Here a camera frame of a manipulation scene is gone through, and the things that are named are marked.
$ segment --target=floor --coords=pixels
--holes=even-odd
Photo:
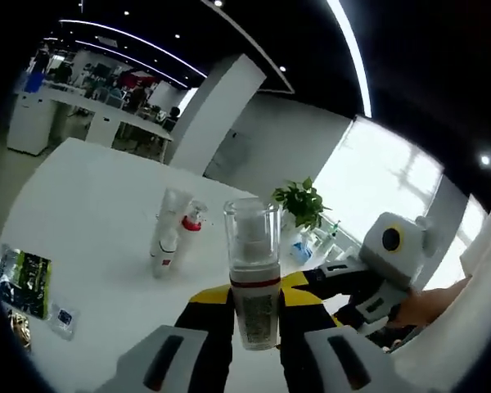
[[[7,149],[8,119],[4,119],[2,126],[0,126],[0,235],[12,204],[25,182],[63,140],[68,137],[84,140],[88,132],[87,125],[91,122],[91,118],[91,115],[73,115],[67,117],[65,122],[53,127],[49,146],[39,156],[30,156]],[[151,160],[158,160],[160,146],[152,143],[135,149],[136,141],[128,140],[134,136],[134,133],[133,129],[128,128],[124,131],[124,138],[121,138],[121,133],[117,134],[113,148]]]

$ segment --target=green leaves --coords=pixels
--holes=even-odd
[[[284,210],[295,216],[295,226],[316,228],[322,225],[320,213],[326,209],[322,205],[322,197],[317,194],[311,178],[302,183],[288,180],[287,188],[276,188],[273,199],[282,204]]]

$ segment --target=robotic arm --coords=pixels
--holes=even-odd
[[[396,315],[435,253],[435,240],[424,219],[384,213],[358,257],[282,279],[279,348],[291,393],[423,391],[401,379],[392,359],[365,336]],[[350,302],[331,316],[322,300],[340,293],[351,295]],[[159,327],[123,355],[115,377],[97,392],[223,392],[234,313],[229,285],[198,293],[174,327]]]

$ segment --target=window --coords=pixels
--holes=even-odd
[[[424,289],[451,287],[466,276],[460,264],[460,255],[475,240],[486,217],[484,208],[471,196],[453,243]]]
[[[441,176],[441,165],[419,147],[357,116],[314,184],[331,209],[326,217],[362,242],[385,211],[424,215]]]

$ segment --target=black ceiling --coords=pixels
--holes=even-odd
[[[491,206],[491,167],[478,164],[481,153],[491,155],[491,0],[340,2],[364,61],[372,118],[422,146],[461,190]],[[287,68],[295,94],[277,95],[349,118],[363,113],[353,61],[326,0],[227,0],[221,10]],[[268,75],[262,89],[288,90],[260,53],[201,0],[84,0],[83,12],[74,0],[61,16],[137,35],[205,74],[224,57],[244,52]],[[169,56],[117,33],[65,23],[47,35],[65,45],[75,39],[102,45],[96,35],[114,38],[120,52],[188,87],[203,81]]]

